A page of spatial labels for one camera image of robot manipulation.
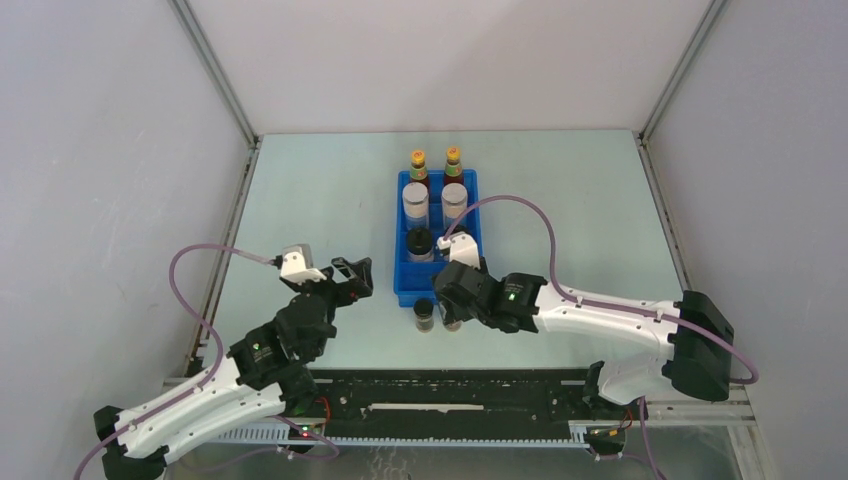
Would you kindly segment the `small pepper jar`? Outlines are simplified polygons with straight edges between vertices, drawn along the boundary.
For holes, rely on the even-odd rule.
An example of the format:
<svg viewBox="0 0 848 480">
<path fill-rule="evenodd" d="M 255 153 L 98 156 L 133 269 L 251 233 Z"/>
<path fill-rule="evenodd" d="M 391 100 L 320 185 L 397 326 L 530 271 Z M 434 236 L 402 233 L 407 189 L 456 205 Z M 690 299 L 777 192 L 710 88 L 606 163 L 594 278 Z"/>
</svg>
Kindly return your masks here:
<svg viewBox="0 0 848 480">
<path fill-rule="evenodd" d="M 420 298 L 413 305 L 416 328 L 422 332 L 430 332 L 434 327 L 434 305 L 430 299 Z"/>
<path fill-rule="evenodd" d="M 449 332 L 458 331 L 463 325 L 463 321 L 461 320 L 444 320 L 443 326 Z"/>
</svg>

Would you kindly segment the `white spice jar black lid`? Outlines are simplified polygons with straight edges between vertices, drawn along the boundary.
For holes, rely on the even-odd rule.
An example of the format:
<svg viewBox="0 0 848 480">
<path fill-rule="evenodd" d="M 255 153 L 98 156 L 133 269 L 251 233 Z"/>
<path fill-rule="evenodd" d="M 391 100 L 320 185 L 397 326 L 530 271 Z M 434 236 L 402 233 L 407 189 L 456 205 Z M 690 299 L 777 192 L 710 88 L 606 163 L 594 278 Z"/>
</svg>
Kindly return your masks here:
<svg viewBox="0 0 848 480">
<path fill-rule="evenodd" d="M 431 262 L 434 258 L 434 240 L 431 231 L 425 227 L 410 229 L 405 237 L 407 259 L 410 262 Z"/>
<path fill-rule="evenodd" d="M 467 235 L 470 236 L 471 232 L 465 225 L 458 225 L 451 233 L 451 237 L 457 235 Z"/>
</svg>

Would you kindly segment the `clear jar silver lid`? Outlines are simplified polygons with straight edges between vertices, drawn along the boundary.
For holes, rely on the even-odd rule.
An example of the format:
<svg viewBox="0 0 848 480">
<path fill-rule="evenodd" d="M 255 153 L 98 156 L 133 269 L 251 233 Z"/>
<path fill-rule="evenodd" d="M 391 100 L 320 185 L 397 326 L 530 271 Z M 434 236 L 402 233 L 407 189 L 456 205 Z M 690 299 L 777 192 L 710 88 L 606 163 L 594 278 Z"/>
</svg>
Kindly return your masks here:
<svg viewBox="0 0 848 480">
<path fill-rule="evenodd" d="M 402 206 L 408 229 L 429 227 L 429 190 L 419 182 L 411 182 L 402 190 Z"/>
<path fill-rule="evenodd" d="M 468 206 L 468 191 L 461 183 L 449 183 L 441 192 L 443 224 L 448 228 Z"/>
</svg>

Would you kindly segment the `red sauce bottle yellow cap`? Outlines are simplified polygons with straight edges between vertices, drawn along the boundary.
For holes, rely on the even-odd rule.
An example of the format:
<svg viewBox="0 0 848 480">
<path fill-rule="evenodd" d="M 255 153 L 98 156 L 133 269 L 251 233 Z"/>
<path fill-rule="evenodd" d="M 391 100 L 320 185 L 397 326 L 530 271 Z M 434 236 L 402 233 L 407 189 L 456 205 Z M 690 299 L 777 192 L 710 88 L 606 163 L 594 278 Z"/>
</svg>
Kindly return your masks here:
<svg viewBox="0 0 848 480">
<path fill-rule="evenodd" d="M 461 163 L 461 149 L 458 146 L 450 146 L 446 150 L 446 162 L 443 173 L 443 183 L 463 184 L 464 170 Z"/>
</svg>

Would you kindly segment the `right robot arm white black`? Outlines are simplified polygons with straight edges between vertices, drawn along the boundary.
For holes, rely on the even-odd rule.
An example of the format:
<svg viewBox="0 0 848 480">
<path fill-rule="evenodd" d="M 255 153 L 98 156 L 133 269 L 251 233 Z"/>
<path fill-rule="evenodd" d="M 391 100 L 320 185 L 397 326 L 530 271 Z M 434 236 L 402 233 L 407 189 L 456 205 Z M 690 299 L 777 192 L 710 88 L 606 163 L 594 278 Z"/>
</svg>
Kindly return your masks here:
<svg viewBox="0 0 848 480">
<path fill-rule="evenodd" d="M 668 390 L 708 402 L 730 395 L 735 332 L 702 292 L 686 290 L 677 302 L 639 301 L 575 291 L 524 273 L 497 280 L 457 261 L 432 284 L 451 323 L 477 320 L 504 333 L 582 334 L 640 346 L 626 360 L 590 366 L 581 402 L 593 417 Z"/>
</svg>

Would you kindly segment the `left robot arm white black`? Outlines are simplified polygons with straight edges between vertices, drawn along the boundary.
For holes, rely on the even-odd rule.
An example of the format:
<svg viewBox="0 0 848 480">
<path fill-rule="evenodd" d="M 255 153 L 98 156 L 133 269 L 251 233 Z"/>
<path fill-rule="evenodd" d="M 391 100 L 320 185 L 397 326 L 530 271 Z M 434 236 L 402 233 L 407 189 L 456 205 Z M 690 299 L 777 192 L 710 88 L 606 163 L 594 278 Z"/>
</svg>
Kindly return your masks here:
<svg viewBox="0 0 848 480">
<path fill-rule="evenodd" d="M 294 297 L 166 393 L 137 407 L 98 410 L 106 478 L 159 479 L 168 465 L 222 433 L 267 416 L 312 411 L 319 389 L 308 365 L 336 336 L 337 310 L 372 295 L 372 261 L 336 257 L 318 269 L 305 244 L 257 261 L 276 267 Z"/>
</svg>

